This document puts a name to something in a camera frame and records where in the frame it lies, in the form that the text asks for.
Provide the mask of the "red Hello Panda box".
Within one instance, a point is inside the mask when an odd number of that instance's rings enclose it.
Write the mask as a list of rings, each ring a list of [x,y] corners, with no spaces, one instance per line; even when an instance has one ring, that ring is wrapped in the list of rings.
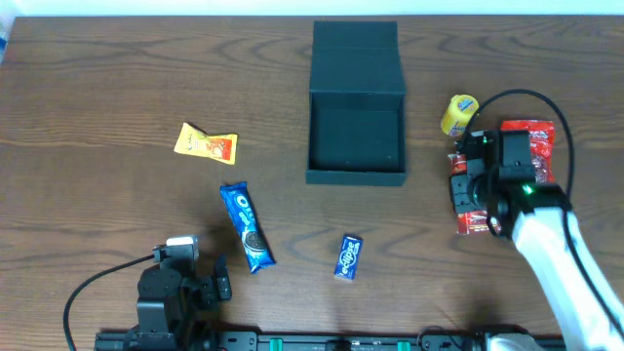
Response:
[[[467,174],[466,157],[463,154],[449,154],[448,158],[451,167],[450,177]],[[494,217],[490,217],[487,210],[456,215],[458,235],[487,233],[490,230],[493,230],[495,234],[500,232],[499,221]]]

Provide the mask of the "blue Oreo cookie pack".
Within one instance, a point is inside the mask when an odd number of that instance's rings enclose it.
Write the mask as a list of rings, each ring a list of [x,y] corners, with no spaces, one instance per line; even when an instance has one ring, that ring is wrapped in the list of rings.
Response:
[[[220,196],[241,239],[251,274],[276,264],[257,221],[248,185],[221,185]]]

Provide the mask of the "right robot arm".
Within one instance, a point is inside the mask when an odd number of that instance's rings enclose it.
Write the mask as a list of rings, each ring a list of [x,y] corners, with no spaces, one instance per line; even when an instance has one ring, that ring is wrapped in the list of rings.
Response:
[[[543,290],[569,350],[620,350],[623,304],[589,252],[567,195],[536,176],[529,147],[450,155],[461,234],[510,241]]]

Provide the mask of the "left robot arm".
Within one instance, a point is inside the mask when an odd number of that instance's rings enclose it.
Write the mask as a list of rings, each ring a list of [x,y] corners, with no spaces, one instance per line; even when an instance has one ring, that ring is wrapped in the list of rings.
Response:
[[[219,350],[218,333],[199,320],[232,298],[226,256],[220,255],[212,274],[199,277],[196,258],[183,251],[162,250],[157,264],[137,283],[138,324],[124,335],[124,350]]]

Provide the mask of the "blue Eclipse mint box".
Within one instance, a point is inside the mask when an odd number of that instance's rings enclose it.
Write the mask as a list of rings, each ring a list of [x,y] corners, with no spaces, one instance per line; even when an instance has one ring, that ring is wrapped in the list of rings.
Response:
[[[350,235],[345,235],[343,237],[334,268],[334,276],[336,278],[349,281],[355,279],[362,247],[362,239]]]

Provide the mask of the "red Kracie candy bag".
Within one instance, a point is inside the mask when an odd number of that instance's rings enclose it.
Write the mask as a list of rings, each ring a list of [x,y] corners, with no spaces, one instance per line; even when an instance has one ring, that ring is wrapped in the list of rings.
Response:
[[[552,153],[555,143],[555,125],[552,121],[510,120],[501,125],[502,131],[527,131],[530,138],[531,164],[535,168],[536,181],[554,182]]]

